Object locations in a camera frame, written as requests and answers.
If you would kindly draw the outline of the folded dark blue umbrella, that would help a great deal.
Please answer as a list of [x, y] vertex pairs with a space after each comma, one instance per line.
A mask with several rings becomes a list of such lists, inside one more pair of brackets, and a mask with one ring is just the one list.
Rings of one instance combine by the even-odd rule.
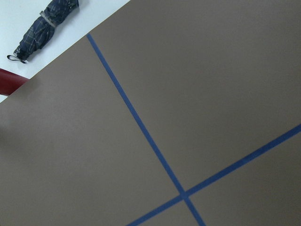
[[56, 27], [63, 23], [67, 16], [78, 7], [78, 0], [50, 1], [24, 34], [13, 55], [8, 55], [7, 59], [25, 64], [31, 54], [44, 48], [52, 39]]

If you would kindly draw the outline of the red fire extinguisher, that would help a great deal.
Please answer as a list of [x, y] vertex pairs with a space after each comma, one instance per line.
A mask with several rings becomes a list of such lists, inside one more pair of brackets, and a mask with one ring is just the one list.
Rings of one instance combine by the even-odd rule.
[[29, 79], [18, 74], [0, 69], [0, 94], [9, 96], [15, 92], [20, 86], [25, 84]]

